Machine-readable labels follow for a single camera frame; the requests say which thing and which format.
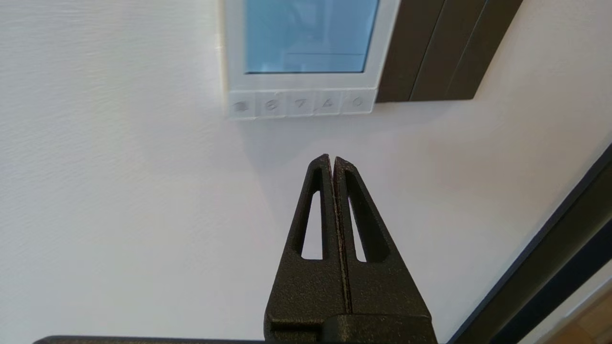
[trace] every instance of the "textured wall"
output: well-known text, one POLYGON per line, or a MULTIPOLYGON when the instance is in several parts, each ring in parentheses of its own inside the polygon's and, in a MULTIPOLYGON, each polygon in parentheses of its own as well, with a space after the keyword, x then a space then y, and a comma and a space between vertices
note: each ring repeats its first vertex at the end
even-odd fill
POLYGON ((445 342, 612 141, 608 0, 525 0, 472 101, 240 123, 216 10, 0 2, 0 342, 261 338, 324 152, 359 167, 445 342))

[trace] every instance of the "blue display screen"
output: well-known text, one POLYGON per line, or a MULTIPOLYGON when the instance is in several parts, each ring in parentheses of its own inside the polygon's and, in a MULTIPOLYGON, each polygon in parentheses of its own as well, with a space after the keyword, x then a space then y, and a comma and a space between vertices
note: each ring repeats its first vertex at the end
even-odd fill
POLYGON ((244 0, 247 73, 362 73, 379 0, 244 0))

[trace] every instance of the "dark door frame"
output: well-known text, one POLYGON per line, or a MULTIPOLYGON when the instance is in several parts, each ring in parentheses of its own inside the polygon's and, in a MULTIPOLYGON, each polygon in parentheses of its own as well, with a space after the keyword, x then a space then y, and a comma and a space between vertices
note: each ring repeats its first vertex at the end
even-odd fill
POLYGON ((612 259, 612 145, 449 340, 518 343, 612 259))

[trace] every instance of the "white thermostat casing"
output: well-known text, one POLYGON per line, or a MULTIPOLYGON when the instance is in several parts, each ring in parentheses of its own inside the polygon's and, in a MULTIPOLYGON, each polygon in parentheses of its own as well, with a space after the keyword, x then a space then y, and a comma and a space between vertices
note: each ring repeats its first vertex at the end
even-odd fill
POLYGON ((228 117, 370 113, 400 0, 221 0, 228 117))

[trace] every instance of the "dark panel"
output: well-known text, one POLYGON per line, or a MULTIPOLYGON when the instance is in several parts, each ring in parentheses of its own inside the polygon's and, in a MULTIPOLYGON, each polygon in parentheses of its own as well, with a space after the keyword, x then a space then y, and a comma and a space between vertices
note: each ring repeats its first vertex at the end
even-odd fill
POLYGON ((472 99, 523 0, 488 0, 444 97, 472 99))
POLYGON ((443 0, 402 0, 379 85, 379 103, 407 102, 443 0))
POLYGON ((461 325, 449 343, 488 343, 612 215, 612 146, 461 325))
POLYGON ((444 98, 484 4, 485 0, 446 0, 410 100, 444 98))

